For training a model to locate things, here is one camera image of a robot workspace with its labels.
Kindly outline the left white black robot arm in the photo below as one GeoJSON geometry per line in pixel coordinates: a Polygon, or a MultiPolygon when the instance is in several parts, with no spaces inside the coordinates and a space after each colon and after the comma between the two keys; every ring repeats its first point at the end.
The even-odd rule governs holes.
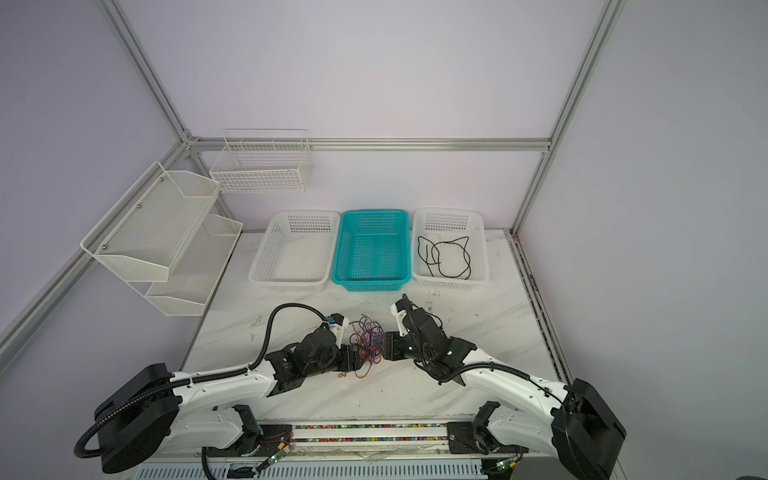
{"type": "Polygon", "coordinates": [[[272,351],[264,343],[248,364],[208,372],[171,372],[149,365],[117,389],[94,411],[94,423],[76,441],[81,459],[97,458],[103,472],[119,473],[149,459],[184,435],[201,434],[193,447],[203,451],[253,449],[259,436],[247,401],[299,388],[312,376],[359,370],[367,352],[343,341],[349,321],[340,313],[321,315],[320,324],[301,341],[272,351]],[[236,413],[234,432],[216,440],[202,425],[192,426],[219,407],[236,413]]]}

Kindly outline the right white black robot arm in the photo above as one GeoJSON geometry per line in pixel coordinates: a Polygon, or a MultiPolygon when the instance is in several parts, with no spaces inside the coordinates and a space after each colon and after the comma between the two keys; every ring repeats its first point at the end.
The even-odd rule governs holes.
{"type": "Polygon", "coordinates": [[[435,315],[402,296],[390,308],[397,331],[386,333],[383,356],[410,359],[438,384],[455,382],[490,395],[472,421],[478,450],[526,447],[557,458],[578,479],[608,479],[626,430],[597,389],[533,376],[449,336],[435,315]]]}

